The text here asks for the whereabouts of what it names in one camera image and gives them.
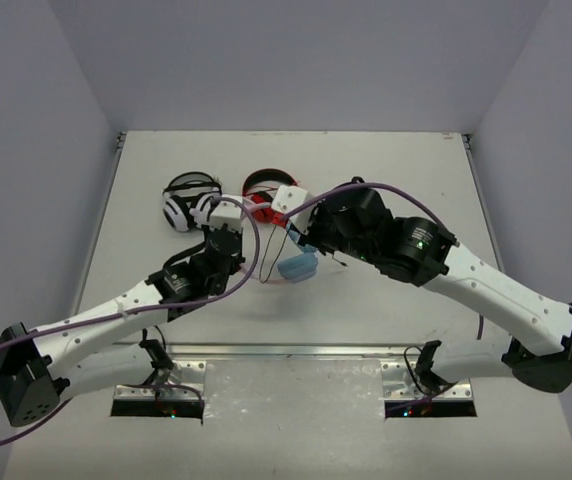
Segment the pink blue cat-ear headphones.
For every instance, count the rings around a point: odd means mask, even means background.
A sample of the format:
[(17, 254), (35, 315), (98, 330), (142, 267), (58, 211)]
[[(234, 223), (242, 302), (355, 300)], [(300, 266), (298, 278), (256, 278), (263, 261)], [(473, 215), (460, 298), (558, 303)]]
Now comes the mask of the pink blue cat-ear headphones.
[[(247, 209), (253, 214), (253, 218), (258, 223), (271, 224), (274, 226), (274, 230), (271, 232), (267, 241), (260, 265), (254, 269), (256, 274), (253, 274), (251, 279), (257, 280), (262, 284), (298, 283), (310, 279), (316, 274), (319, 264), (319, 260), (316, 257), (317, 250), (315, 247), (301, 246), (298, 244), (300, 237), (299, 231), (289, 220), (284, 220), (281, 213), (275, 212), (270, 207), (272, 200), (273, 198), (265, 191), (253, 193), (248, 198), (244, 198)], [(272, 236), (277, 227), (283, 228), (286, 235), (283, 238), (280, 250), (267, 276), (262, 279), (261, 270), (266, 254), (268, 253)], [(300, 254), (285, 260), (280, 260), (279, 257), (285, 245), (286, 238), (289, 238), (295, 244), (300, 250)]]

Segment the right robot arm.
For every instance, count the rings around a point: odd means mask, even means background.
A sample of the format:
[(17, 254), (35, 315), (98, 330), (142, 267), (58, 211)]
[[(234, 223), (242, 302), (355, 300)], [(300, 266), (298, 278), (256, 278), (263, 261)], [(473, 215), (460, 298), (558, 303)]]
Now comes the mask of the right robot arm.
[(510, 278), (437, 222), (396, 216), (376, 190), (342, 186), (313, 207), (303, 240), (445, 296), (505, 331), (487, 342), (450, 347), (433, 340), (421, 346), (411, 378), (423, 393), (484, 377), (513, 377), (553, 394), (572, 384), (572, 302), (553, 300)]

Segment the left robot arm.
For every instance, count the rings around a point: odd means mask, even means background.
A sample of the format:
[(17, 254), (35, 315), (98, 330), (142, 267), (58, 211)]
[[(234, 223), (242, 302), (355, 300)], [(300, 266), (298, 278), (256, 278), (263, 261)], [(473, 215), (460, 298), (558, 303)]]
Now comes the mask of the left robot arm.
[(169, 375), (173, 364), (159, 342), (123, 348), (116, 342), (215, 302), (242, 261), (241, 233), (224, 227), (209, 233), (196, 254), (166, 262), (97, 307), (50, 325), (4, 329), (0, 402), (10, 425), (30, 425), (83, 393)]

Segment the red black headphones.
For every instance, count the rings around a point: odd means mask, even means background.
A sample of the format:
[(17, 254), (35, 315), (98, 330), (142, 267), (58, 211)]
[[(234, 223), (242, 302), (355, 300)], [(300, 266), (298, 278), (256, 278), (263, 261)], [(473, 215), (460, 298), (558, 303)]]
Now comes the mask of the red black headphones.
[[(275, 168), (265, 168), (252, 172), (242, 185), (242, 196), (252, 203), (271, 204), (278, 187), (297, 186), (298, 182), (287, 172)], [(253, 218), (261, 224), (270, 224), (285, 227), (285, 222), (280, 213), (276, 213), (271, 207), (263, 207), (253, 212)]]

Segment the black white headphones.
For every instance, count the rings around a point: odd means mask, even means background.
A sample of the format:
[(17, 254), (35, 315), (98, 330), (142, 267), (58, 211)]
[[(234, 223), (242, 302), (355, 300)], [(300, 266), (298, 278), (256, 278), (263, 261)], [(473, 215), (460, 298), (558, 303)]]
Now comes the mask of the black white headphones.
[(202, 197), (222, 193), (222, 184), (208, 173), (190, 171), (174, 177), (162, 190), (162, 213), (168, 224), (184, 233), (197, 226), (192, 209)]

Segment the left metal mounting bracket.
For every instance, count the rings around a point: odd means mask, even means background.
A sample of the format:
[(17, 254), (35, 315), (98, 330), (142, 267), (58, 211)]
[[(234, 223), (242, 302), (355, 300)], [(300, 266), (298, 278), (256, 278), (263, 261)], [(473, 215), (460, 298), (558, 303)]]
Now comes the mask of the left metal mounting bracket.
[(205, 360), (179, 359), (164, 385), (125, 386), (114, 390), (115, 400), (196, 401), (204, 399), (207, 373)]

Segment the metal mounting bracket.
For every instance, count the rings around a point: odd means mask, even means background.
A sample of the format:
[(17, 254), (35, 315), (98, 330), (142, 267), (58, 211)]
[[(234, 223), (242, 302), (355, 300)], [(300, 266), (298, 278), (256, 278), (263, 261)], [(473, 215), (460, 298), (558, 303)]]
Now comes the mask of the metal mounting bracket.
[(412, 380), (403, 358), (380, 362), (383, 395), (386, 400), (419, 400), (424, 393)]
[(207, 373), (205, 360), (179, 359), (164, 385), (125, 386), (114, 390), (115, 400), (196, 401), (204, 399)]

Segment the metal table edge rail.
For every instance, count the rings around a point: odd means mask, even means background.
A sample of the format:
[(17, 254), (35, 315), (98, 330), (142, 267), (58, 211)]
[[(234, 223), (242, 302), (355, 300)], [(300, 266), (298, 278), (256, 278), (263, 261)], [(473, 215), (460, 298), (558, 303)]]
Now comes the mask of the metal table edge rail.
[(406, 349), (408, 357), (419, 354), (422, 344), (331, 344), (331, 343), (170, 343), (169, 352), (196, 358), (396, 358)]

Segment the right metal mounting bracket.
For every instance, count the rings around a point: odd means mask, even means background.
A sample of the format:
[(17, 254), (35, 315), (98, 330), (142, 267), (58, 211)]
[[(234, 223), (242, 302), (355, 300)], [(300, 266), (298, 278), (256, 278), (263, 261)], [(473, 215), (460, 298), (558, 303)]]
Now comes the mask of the right metal mounting bracket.
[(386, 400), (419, 400), (424, 393), (412, 380), (403, 358), (380, 362), (383, 395)]

